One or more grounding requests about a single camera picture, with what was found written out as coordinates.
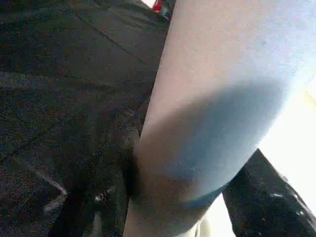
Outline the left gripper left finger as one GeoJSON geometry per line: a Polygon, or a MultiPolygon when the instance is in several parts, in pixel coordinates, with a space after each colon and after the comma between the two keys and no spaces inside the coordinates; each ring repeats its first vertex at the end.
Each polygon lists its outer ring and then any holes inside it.
{"type": "Polygon", "coordinates": [[[136,127],[107,134],[105,144],[66,197],[51,237],[121,237],[132,189],[136,127]]]}

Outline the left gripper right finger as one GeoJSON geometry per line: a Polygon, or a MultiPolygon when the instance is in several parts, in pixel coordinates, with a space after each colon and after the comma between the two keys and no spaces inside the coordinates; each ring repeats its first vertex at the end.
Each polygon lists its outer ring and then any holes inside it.
{"type": "Polygon", "coordinates": [[[316,218],[260,150],[223,191],[237,237],[314,237],[316,218]]]}

